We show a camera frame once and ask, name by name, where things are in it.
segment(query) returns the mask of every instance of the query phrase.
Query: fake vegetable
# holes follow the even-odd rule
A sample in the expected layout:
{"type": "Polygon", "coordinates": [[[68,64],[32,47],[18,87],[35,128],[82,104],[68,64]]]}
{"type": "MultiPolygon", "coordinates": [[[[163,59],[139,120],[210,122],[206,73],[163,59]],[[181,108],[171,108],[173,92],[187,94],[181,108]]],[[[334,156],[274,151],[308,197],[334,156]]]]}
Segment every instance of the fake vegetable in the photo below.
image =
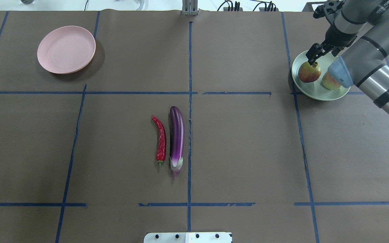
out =
{"type": "Polygon", "coordinates": [[[172,144],[170,151],[170,168],[173,172],[173,179],[179,174],[182,168],[182,152],[184,148],[184,120],[181,111],[176,106],[170,108],[172,122],[172,144]]]}
{"type": "Polygon", "coordinates": [[[341,85],[329,74],[326,72],[324,77],[322,77],[322,85],[329,90],[340,89],[341,85]]]}
{"type": "Polygon", "coordinates": [[[162,167],[162,164],[166,158],[166,132],[162,122],[158,120],[157,117],[152,116],[152,119],[156,123],[157,129],[159,130],[159,145],[157,147],[156,159],[159,163],[159,166],[162,167]]]}
{"type": "Polygon", "coordinates": [[[321,68],[317,62],[313,63],[313,65],[310,65],[309,62],[304,62],[298,69],[298,77],[304,83],[315,82],[320,76],[321,68]]]}

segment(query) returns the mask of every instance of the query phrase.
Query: table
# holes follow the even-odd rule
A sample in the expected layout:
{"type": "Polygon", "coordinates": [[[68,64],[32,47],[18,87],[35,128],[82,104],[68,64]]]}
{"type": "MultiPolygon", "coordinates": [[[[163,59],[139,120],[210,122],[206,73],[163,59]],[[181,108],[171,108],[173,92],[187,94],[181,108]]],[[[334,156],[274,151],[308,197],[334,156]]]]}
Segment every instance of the table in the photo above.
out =
{"type": "Polygon", "coordinates": [[[356,87],[320,102],[290,78],[327,28],[306,12],[0,12],[0,242],[389,242],[389,116],[356,87]],[[96,54],[51,74],[37,47],[67,25],[96,54]],[[169,132],[171,106],[174,181],[151,121],[169,132]]]}

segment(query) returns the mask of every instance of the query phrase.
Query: fake fruit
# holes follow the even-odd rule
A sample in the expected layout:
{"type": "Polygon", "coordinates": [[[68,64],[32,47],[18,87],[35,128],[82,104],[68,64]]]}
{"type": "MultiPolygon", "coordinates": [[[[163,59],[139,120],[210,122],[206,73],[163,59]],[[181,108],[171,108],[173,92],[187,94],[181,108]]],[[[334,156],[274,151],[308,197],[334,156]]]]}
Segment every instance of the fake fruit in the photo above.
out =
{"type": "Polygon", "coordinates": [[[331,74],[329,74],[329,72],[326,72],[324,77],[322,77],[322,85],[329,90],[335,90],[341,87],[341,85],[331,76],[331,74]]]}
{"type": "Polygon", "coordinates": [[[315,82],[320,76],[321,68],[317,62],[313,63],[313,65],[310,65],[309,62],[304,62],[298,70],[298,77],[304,83],[315,82]]]}

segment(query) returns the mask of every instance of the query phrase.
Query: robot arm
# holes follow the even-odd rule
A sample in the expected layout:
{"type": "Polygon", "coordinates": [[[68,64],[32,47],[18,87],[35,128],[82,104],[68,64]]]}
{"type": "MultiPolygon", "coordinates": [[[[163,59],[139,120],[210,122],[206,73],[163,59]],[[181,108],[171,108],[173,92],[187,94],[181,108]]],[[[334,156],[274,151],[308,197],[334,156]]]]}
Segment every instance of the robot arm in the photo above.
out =
{"type": "Polygon", "coordinates": [[[373,25],[328,72],[344,87],[355,84],[389,114],[389,67],[382,62],[389,55],[389,0],[329,0],[313,16],[325,16],[331,26],[324,42],[307,52],[309,63],[329,51],[337,55],[353,43],[366,22],[373,25]]]}

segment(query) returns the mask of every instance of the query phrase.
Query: red chili pepper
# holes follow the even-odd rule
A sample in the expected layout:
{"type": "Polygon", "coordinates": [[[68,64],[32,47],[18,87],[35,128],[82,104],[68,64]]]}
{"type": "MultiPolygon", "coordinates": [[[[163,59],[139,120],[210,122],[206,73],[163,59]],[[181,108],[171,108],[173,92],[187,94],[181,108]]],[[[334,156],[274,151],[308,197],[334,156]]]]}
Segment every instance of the red chili pepper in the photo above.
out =
{"type": "Polygon", "coordinates": [[[155,116],[152,116],[152,118],[159,130],[159,146],[157,148],[156,158],[157,162],[159,162],[159,166],[162,167],[162,164],[166,158],[166,132],[162,122],[158,120],[155,116]]]}

